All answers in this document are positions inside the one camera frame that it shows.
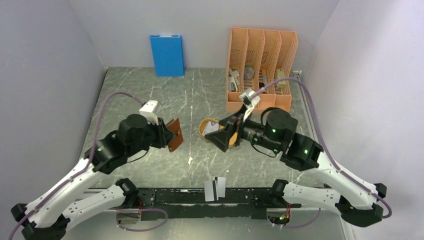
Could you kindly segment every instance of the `marble tabletop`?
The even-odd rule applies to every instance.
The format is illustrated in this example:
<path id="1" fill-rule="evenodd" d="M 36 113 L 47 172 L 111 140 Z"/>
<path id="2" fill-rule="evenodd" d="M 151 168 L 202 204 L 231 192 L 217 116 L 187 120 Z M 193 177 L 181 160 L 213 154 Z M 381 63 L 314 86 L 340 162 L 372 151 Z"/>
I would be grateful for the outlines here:
<path id="1" fill-rule="evenodd" d="M 311 137 L 300 88 L 291 82 L 290 90 L 290 114 L 299 122 L 296 131 Z M 323 185 L 318 178 L 287 167 L 279 161 L 279 156 L 270 158 L 256 152 L 246 141 L 221 152 L 201 138 L 198 128 L 203 119 L 220 120 L 230 115 L 226 112 L 224 68 L 188 68 L 183 77 L 156 77 L 152 67 L 110 67 L 93 111 L 83 152 L 92 144 L 101 103 L 115 91 L 132 93 L 144 101 L 159 101 L 162 105 L 159 117 L 165 122 L 179 118 L 184 143 L 172 153 L 167 148 L 150 148 L 145 157 L 117 168 L 96 182 L 94 188 L 108 188 L 120 178 L 129 178 L 140 188 L 203 188 L 204 181 L 213 177 L 225 177 L 227 187 L 269 187 L 275 179 L 308 187 Z M 116 130 L 121 120 L 138 113 L 139 108 L 129 97 L 113 97 L 105 109 L 99 138 Z M 259 115 L 253 115 L 252 120 L 259 121 Z M 143 151 L 128 160 L 142 154 Z"/>

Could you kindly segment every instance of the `gray wall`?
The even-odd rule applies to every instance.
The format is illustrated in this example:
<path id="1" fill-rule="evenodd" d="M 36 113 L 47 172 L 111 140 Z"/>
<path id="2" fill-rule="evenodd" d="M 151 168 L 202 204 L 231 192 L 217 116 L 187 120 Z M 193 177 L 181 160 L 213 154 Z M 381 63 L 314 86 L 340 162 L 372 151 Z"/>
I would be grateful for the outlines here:
<path id="1" fill-rule="evenodd" d="M 339 0 L 70 0 L 105 66 L 153 67 L 149 35 L 181 34 L 186 67 L 224 68 L 230 27 L 296 31 L 302 69 Z"/>
<path id="2" fill-rule="evenodd" d="M 0 239 L 78 160 L 104 78 L 66 0 L 0 3 Z M 19 232 L 14 239 L 21 239 Z"/>
<path id="3" fill-rule="evenodd" d="M 393 216 L 359 240 L 424 239 L 423 12 L 420 0 L 340 0 L 304 71 L 331 153 L 388 187 Z"/>

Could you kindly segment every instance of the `perforated divider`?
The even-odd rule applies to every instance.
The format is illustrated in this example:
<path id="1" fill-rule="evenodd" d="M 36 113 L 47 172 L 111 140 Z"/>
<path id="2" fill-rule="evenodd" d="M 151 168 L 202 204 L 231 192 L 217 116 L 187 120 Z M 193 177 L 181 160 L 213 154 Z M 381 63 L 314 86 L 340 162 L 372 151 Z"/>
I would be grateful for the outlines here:
<path id="1" fill-rule="evenodd" d="M 254 91 L 259 89 L 259 83 L 265 85 L 276 77 L 276 69 L 283 69 L 288 76 L 298 47 L 298 38 L 295 32 L 275 31 L 248 28 L 231 28 L 230 43 L 227 57 L 228 69 L 237 69 L 240 73 L 238 92 L 227 91 L 226 110 L 237 112 L 243 105 L 239 96 L 247 88 Z M 244 80 L 245 66 L 255 70 L 252 81 Z M 260 95 L 260 102 L 253 113 L 262 113 L 269 107 L 277 107 L 289 111 L 292 102 L 290 87 L 287 84 L 283 89 L 268 88 Z"/>

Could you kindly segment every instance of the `blue box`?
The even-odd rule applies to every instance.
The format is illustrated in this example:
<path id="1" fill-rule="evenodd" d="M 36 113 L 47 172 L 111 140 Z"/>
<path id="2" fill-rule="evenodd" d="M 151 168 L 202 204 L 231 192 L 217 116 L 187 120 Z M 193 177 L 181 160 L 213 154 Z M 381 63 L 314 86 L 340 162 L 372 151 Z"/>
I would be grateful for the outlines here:
<path id="1" fill-rule="evenodd" d="M 151 35 L 150 44 L 156 76 L 184 76 L 181 35 Z"/>

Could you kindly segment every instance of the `brown leather object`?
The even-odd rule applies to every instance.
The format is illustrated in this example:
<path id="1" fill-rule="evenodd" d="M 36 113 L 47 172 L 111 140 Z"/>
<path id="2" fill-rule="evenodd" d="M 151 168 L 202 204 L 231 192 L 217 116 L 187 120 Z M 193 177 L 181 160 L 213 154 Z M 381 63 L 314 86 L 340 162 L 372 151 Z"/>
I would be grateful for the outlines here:
<path id="1" fill-rule="evenodd" d="M 177 150 L 177 148 L 184 142 L 183 134 L 180 127 L 180 119 L 172 119 L 166 127 L 175 134 L 175 137 L 168 143 L 169 152 Z"/>

